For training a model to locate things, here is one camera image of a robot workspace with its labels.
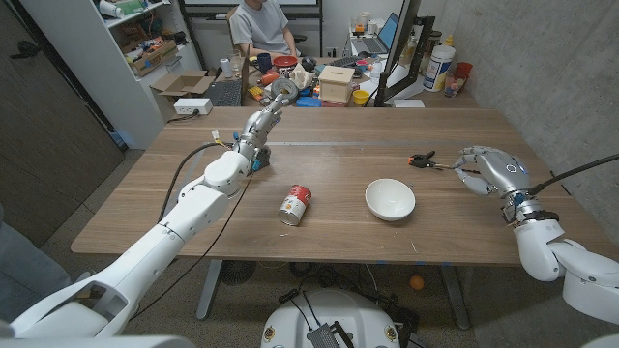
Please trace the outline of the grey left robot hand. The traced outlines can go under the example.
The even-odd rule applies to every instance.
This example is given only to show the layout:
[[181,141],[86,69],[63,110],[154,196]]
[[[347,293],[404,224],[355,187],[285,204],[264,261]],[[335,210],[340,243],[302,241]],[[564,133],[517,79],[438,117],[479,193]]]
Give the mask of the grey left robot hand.
[[289,99],[278,94],[268,106],[249,117],[240,137],[235,141],[232,150],[248,159],[251,171],[259,169],[262,160],[257,158],[258,154],[265,148],[269,132],[280,121],[280,109],[288,104]]

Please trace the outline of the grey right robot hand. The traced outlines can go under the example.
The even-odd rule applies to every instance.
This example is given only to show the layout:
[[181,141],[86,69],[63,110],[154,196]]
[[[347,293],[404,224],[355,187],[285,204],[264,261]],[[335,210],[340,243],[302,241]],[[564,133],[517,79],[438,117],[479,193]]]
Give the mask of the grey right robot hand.
[[479,195],[497,192],[507,223],[521,225],[533,220],[559,220],[556,213],[544,210],[531,188],[529,173],[517,156],[502,150],[472,146],[460,151],[454,170],[462,182]]

